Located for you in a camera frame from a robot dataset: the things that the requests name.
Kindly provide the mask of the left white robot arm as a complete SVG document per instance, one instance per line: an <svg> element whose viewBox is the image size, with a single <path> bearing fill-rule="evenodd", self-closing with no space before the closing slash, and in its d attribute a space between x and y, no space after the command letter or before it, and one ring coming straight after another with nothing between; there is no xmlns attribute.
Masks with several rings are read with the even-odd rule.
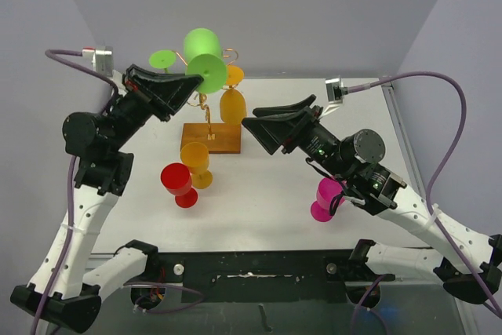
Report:
<svg viewBox="0 0 502 335"><path fill-rule="evenodd" d="M84 333L114 291L131 279L159 276L158 248L137 240L93 271L85 268L132 172L134 155L123 153L122 146L151 117L169 121L202 82L201 75L155 73L131 65L122 76L125 95L113 98L100 113L66 117L62 134L72 157L67 214L40 268L29 283L13 289L13 304L36 321Z"/></svg>

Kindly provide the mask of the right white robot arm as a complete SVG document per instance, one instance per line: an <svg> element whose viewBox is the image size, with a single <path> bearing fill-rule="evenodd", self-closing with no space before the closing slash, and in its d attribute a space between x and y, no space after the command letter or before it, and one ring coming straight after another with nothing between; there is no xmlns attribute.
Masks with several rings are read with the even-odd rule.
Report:
<svg viewBox="0 0 502 335"><path fill-rule="evenodd" d="M242 125L269 153L303 151L307 162L340 182L349 202L387 220L426 243L424 248L386 246L361 239L349 260L358 279L393 275L438 283L470 304L483 304L501 284L501 237L459 223L425 199L401 177L380 164L385 145L380 135L362 129L340 140L321 122L315 96L290 106L259 107Z"/></svg>

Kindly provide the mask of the green wine glass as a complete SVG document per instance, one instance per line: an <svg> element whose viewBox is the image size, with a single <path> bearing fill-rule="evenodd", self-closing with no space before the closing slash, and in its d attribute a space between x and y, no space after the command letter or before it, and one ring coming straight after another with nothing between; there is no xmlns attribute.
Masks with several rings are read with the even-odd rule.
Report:
<svg viewBox="0 0 502 335"><path fill-rule="evenodd" d="M184 38L184 58L187 75L200 75L202 83L197 88L201 94L220 91L227 81L227 65L218 36L207 28L196 28Z"/></svg>
<svg viewBox="0 0 502 335"><path fill-rule="evenodd" d="M169 72L169 68L176 63L177 54L169 49L163 49L152 53L148 63L151 67L162 70L165 73Z"/></svg>

